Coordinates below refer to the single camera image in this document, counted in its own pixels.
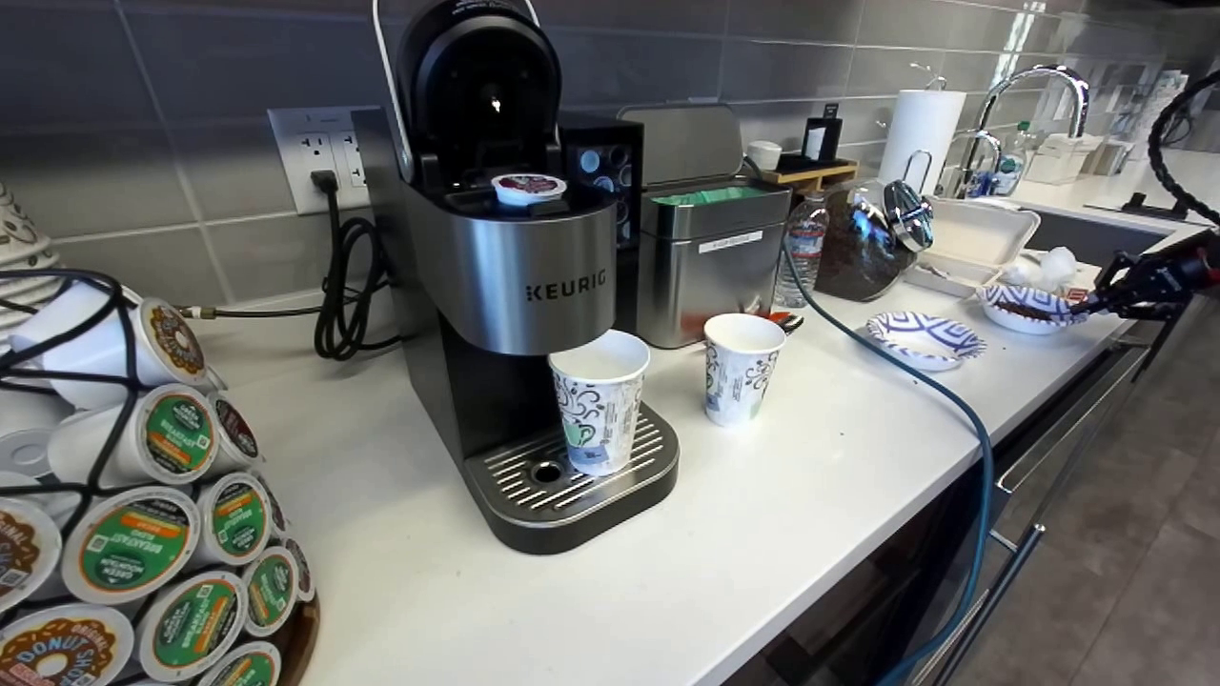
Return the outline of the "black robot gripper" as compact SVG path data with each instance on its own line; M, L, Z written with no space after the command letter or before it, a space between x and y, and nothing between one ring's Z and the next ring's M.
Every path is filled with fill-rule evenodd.
M1095 304L1128 321L1170 321L1208 286L1208 253L1120 257L1095 277Z

